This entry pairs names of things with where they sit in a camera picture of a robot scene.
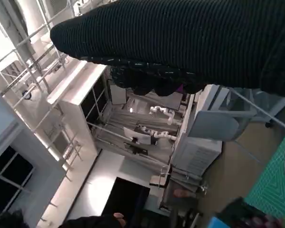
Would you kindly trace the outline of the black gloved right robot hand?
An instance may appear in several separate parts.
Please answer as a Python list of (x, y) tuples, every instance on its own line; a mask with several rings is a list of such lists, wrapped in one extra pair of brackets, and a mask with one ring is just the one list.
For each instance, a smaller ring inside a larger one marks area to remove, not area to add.
[(285, 97), (285, 0), (118, 0), (55, 25), (50, 38), (109, 66), (136, 95), (214, 84)]

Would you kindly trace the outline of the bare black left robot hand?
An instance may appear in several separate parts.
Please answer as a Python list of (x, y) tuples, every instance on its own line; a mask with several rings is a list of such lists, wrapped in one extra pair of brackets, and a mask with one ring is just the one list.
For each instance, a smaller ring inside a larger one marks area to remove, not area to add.
[(265, 228), (266, 215), (242, 197), (230, 202), (210, 220), (208, 228)]

